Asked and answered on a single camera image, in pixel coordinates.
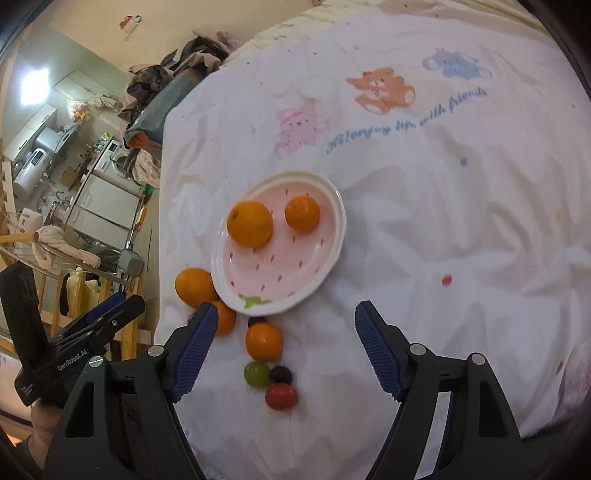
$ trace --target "pink bunny print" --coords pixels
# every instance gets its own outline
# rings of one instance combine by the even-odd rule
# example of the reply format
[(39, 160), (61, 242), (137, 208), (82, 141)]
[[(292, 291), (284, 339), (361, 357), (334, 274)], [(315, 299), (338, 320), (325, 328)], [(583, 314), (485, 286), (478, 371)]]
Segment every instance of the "pink bunny print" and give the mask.
[(307, 99), (299, 108), (286, 108), (277, 112), (279, 134), (275, 143), (275, 153), (279, 158), (291, 155), (302, 145), (313, 147), (319, 135), (330, 129), (330, 120), (319, 120), (314, 110), (316, 100)]

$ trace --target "orange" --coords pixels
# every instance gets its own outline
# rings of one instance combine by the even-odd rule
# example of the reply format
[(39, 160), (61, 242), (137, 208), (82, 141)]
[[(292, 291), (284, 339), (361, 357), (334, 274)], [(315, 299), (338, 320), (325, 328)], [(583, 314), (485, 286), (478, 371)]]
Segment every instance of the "orange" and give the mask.
[(246, 333), (246, 351), (259, 362), (277, 360), (283, 353), (279, 328), (270, 323), (255, 323)]
[(236, 325), (236, 312), (221, 300), (212, 302), (217, 308), (217, 336), (227, 335)]
[(213, 288), (212, 276), (202, 268), (188, 268), (177, 275), (174, 280), (174, 289), (178, 297), (194, 309), (204, 301), (218, 299)]
[(308, 196), (292, 198), (285, 206), (285, 221), (298, 232), (310, 233), (320, 223), (320, 206)]
[(240, 202), (228, 214), (226, 227), (230, 238), (241, 247), (259, 248), (273, 235), (273, 217), (262, 203)]

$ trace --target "orange teddy bear print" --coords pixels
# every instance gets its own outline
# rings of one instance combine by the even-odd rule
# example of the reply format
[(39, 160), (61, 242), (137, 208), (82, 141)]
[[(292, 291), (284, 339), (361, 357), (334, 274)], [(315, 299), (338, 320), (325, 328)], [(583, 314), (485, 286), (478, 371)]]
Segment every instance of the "orange teddy bear print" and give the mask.
[(347, 78), (363, 94), (355, 101), (368, 112), (386, 115), (397, 106), (410, 106), (417, 96), (411, 85), (405, 85), (401, 76), (394, 74), (394, 69), (383, 67), (372, 72), (363, 72), (361, 78)]

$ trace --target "oval plate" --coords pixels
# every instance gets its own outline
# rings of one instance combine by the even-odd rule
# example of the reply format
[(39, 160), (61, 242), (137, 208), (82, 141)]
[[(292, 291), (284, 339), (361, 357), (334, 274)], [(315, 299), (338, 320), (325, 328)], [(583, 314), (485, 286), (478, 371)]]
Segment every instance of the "oval plate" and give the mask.
[[(320, 224), (298, 233), (285, 222), (285, 204), (309, 195), (320, 205)], [(273, 236), (258, 249), (239, 247), (222, 219), (211, 257), (213, 285), (232, 310), (256, 317), (284, 312), (311, 295), (335, 266), (345, 239), (343, 200), (326, 178), (286, 171), (254, 186), (240, 201), (256, 200), (273, 215)]]

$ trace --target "blue gripper pad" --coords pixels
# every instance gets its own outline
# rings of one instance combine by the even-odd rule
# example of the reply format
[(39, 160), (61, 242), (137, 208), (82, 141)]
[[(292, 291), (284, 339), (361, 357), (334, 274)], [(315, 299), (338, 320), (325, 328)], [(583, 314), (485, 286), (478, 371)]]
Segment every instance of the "blue gripper pad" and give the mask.
[(119, 293), (116, 293), (115, 295), (110, 296), (104, 302), (99, 303), (95, 308), (93, 308), (91, 311), (86, 313), (86, 318), (85, 318), (86, 323), (88, 325), (90, 325), (91, 323), (94, 323), (99, 318), (101, 318), (105, 313), (114, 309), (117, 305), (119, 305), (119, 303), (122, 303), (123, 301), (125, 301), (125, 293), (123, 293), (123, 292), (119, 292)]
[(355, 329), (382, 390), (401, 401), (411, 376), (405, 352), (408, 341), (397, 327), (386, 324), (367, 300), (355, 309)]
[(217, 308), (203, 303), (186, 327), (177, 328), (166, 342), (166, 370), (170, 385), (163, 385), (173, 403), (189, 393), (217, 331)]

